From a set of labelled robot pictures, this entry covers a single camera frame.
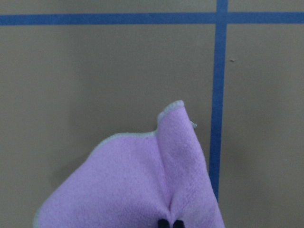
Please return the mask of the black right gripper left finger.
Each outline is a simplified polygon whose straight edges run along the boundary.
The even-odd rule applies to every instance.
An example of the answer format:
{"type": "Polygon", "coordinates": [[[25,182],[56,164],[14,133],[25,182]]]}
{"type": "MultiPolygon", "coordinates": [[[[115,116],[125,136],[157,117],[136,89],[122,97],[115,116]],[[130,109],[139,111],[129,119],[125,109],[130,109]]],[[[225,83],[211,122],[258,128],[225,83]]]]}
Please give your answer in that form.
{"type": "Polygon", "coordinates": [[[158,220],[158,228],[170,228],[170,223],[166,219],[158,220]]]}

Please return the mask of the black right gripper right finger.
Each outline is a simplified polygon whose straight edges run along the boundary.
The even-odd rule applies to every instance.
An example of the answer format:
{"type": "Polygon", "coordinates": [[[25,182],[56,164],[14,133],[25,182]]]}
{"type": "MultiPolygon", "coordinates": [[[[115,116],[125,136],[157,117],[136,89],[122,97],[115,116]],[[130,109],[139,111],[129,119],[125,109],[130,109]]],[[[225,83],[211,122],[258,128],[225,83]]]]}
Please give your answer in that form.
{"type": "Polygon", "coordinates": [[[184,228],[184,222],[182,220],[176,220],[173,223],[173,228],[184,228]]]}

